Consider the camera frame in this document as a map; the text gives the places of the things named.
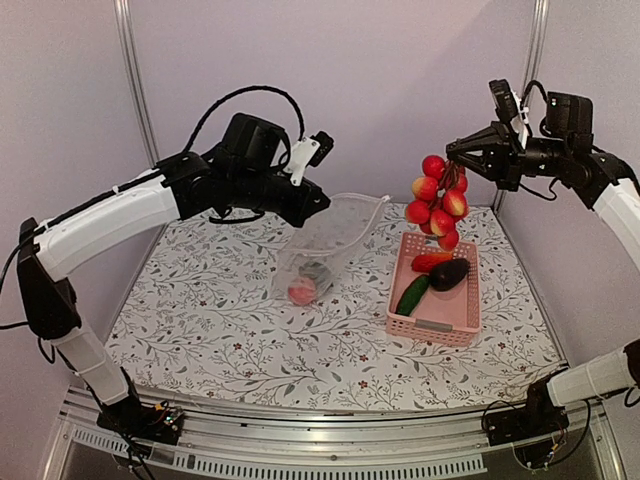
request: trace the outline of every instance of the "red pepper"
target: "red pepper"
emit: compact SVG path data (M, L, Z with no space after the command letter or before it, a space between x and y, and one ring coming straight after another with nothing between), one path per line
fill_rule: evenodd
M411 269L414 272L429 273L436 265L448 262L453 259L451 252L427 253L426 255L418 255L411 262Z

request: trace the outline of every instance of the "vertical metal pole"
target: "vertical metal pole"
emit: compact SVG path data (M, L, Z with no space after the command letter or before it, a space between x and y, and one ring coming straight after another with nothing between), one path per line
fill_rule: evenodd
M522 83L522 93L527 84L537 78L538 70L540 69L540 60L542 58L542 50L544 46L544 38L547 32L547 18L549 16L549 0L536 0L534 12L533 12L533 24L531 25L531 39L529 40L529 52L527 53L527 67L524 73L524 81ZM526 104L529 104L531 97L527 98ZM504 190L498 190L496 196L493 199L491 208L496 214L496 217L500 216L502 207L504 206L504 200L507 196L507 192Z
M128 0L115 0L116 23L118 25L118 34L120 35L120 45L122 46L122 55L124 57L125 69L129 79L129 88L133 98L136 117L138 118L138 126L144 142L144 148L147 152L149 165L154 167L160 160L158 154L158 145L153 134L151 118L147 109L147 102L142 87L142 78L140 75L140 66L138 64L138 55L133 38L133 26L131 24L131 13L129 11Z

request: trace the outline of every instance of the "eggplant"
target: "eggplant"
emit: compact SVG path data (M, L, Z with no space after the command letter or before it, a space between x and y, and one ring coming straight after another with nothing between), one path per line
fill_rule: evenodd
M466 258L454 258L436 265L429 273L430 286L437 292L447 292L464 280L470 268Z

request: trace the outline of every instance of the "red peach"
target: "red peach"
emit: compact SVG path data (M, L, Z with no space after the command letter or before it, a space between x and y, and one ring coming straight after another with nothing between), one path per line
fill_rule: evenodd
M433 177L416 178L411 185L411 191L418 200L430 202L438 194L438 181Z
M316 299L316 284L308 277L297 277L289 285L289 299L294 305L308 305Z
M429 155L422 161L422 171L427 177L440 180L444 175L444 159L438 155Z
M442 208L448 214L459 217L464 214L464 210L467 207L467 199L464 198L464 193L459 190L449 190L444 194L442 199Z
M458 184L453 187L453 190L458 190L459 192L466 192L467 188L469 188L469 180L467 180L467 177L464 175L460 175L458 177Z
M458 223L460 220L464 220L465 218L467 218L467 215L469 215L469 205L468 204L464 209L464 213L462 215L457 216L457 217L453 217L453 221Z
M459 241L460 241L460 234L458 233L458 231L451 230L444 237L438 238L438 245L440 245L441 249L447 252L450 252L458 246Z
M436 209L431 214L431 230L439 237L444 237L447 233L456 228L456 224L451 215L443 210Z
M422 233L424 233L425 235L433 235L430 223L423 223L422 225L420 225L420 230L422 230Z
M427 203L421 200L415 200L407 205L404 215L407 222L421 225L429 221L431 212L429 211L429 205Z

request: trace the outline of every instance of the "pink basket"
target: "pink basket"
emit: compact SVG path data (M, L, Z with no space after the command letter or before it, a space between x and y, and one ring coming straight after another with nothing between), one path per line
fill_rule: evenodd
M465 280L448 292L428 289L411 317L393 313L404 290L421 275L411 269L413 259L417 255L442 251L428 246L427 240L428 237L421 233L405 232L402 235L387 305L387 333L450 346L467 346L481 328L478 250L473 243L460 242L453 251L454 258L466 258L471 264Z

